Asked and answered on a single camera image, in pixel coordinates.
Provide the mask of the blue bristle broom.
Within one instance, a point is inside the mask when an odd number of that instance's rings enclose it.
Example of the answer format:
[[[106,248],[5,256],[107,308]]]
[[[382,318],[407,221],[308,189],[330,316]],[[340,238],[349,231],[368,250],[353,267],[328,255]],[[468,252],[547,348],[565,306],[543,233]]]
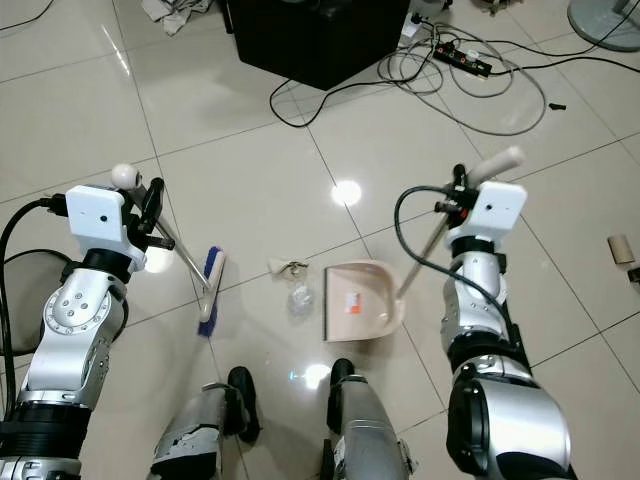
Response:
[[[131,198],[138,209],[147,207],[147,188],[150,182],[145,183],[140,170],[134,168],[133,165],[116,164],[111,169],[111,184]],[[227,252],[221,250],[218,246],[211,247],[207,252],[204,265],[200,268],[195,261],[195,256],[178,241],[177,229],[164,218],[164,215],[161,215],[159,225],[151,233],[151,236],[160,237],[161,234],[173,239],[174,250],[170,251],[174,251],[179,259],[186,262],[192,274],[198,274],[202,284],[204,284],[200,297],[198,297],[201,306],[201,317],[200,323],[197,325],[197,333],[202,338],[210,339],[216,324],[218,324],[218,292],[220,291],[221,275],[223,275],[225,262],[227,262]]]

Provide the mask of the beige long-handled dustpan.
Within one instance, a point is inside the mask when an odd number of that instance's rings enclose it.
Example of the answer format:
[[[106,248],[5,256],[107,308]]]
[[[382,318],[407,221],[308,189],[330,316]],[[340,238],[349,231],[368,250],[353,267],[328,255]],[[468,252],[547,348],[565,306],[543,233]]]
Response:
[[[467,168],[468,188],[524,163],[525,151],[512,146]],[[407,307],[404,294],[422,268],[444,275],[442,344],[457,355],[468,342],[521,355],[524,344],[509,319],[506,256],[494,243],[465,237],[445,241],[443,220],[428,243],[413,251],[404,241],[401,215],[394,207],[393,232],[399,246],[415,265],[406,276],[397,276],[387,264],[376,260],[355,260],[330,265],[324,278],[324,334],[326,342],[371,340],[401,328]]]

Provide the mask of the black power strip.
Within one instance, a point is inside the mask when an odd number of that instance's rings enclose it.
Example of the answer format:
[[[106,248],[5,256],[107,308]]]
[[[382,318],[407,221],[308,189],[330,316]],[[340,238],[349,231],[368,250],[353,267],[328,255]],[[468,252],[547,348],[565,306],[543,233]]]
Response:
[[[471,76],[488,78],[492,74],[492,64],[481,60],[479,52],[460,50],[456,41],[436,45],[431,51],[431,58]]]

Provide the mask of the crumpled paper scrap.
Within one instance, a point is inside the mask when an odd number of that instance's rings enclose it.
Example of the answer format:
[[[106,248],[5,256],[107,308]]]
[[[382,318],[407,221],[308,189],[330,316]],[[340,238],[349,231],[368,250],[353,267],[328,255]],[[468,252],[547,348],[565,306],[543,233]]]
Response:
[[[306,278],[310,264],[301,260],[285,260],[279,257],[270,257],[268,269],[271,274],[288,282],[302,282]]]

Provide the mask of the white plug adapter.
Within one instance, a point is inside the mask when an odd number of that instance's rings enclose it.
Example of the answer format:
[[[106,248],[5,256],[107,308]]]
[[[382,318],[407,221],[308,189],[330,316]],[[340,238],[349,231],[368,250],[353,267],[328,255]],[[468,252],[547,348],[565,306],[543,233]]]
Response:
[[[399,29],[398,46],[408,47],[413,44],[417,32],[421,29],[422,23],[424,23],[424,18],[422,18],[419,13],[411,12],[408,14],[407,17],[404,18],[401,29]]]

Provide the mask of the cardboard tube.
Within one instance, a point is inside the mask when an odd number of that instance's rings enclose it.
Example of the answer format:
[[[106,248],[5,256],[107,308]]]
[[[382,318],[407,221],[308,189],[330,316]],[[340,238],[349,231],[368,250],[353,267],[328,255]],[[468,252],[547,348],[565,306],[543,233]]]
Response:
[[[632,268],[635,265],[637,257],[626,234],[614,234],[614,236],[609,236],[605,242],[611,252],[614,265],[620,266],[620,268]]]

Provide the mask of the clear plastic wrapper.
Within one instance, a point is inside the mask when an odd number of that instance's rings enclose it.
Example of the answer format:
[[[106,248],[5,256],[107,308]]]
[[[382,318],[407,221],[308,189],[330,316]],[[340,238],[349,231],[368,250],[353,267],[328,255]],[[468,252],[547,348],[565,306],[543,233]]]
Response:
[[[314,311],[316,294],[310,284],[300,283],[293,288],[288,297],[288,310],[292,316],[307,317]]]

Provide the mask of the crumpled grey cloth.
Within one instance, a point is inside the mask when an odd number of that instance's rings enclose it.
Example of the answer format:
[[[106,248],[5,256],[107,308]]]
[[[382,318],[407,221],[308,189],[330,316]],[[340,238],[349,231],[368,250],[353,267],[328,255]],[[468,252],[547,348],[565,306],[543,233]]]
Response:
[[[215,0],[141,0],[143,13],[152,22],[159,22],[168,36],[186,26],[189,15],[207,13]]]

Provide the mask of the large black box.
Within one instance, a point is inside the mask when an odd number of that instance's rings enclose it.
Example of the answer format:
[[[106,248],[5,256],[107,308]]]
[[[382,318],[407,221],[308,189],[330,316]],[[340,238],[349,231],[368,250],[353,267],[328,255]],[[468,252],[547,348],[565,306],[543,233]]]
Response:
[[[332,90],[396,50],[410,0],[227,0],[244,64]]]

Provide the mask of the robot left leg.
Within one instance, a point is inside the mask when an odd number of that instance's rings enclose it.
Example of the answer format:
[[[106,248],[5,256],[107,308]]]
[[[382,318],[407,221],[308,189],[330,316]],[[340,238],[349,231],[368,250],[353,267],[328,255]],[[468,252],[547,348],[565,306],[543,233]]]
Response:
[[[259,439],[261,424],[251,371],[230,370],[227,383],[211,383],[188,399],[156,444],[147,480],[221,480],[221,439]]]

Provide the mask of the robot leg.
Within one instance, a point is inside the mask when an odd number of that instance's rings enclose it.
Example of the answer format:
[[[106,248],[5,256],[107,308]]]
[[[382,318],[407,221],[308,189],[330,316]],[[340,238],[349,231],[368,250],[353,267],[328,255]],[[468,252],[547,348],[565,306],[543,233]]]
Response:
[[[321,480],[410,480],[415,465],[369,381],[348,358],[332,365]]]
[[[156,444],[147,480],[221,480],[221,439],[259,439],[261,424],[251,371],[230,370],[227,383],[211,383],[188,399]]]

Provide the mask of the round grey fan base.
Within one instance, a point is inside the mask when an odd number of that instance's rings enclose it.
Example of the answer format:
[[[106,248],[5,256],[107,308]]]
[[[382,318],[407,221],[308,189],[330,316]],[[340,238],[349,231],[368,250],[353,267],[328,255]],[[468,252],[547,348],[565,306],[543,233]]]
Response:
[[[567,19],[591,45],[617,52],[640,51],[640,0],[570,0]]]

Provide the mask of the robot right leg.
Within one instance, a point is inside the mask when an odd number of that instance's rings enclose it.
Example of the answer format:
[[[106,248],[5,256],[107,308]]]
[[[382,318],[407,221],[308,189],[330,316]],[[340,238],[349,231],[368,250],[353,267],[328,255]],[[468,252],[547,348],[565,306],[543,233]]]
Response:
[[[410,480],[415,465],[369,381],[348,358],[332,365],[321,480]]]

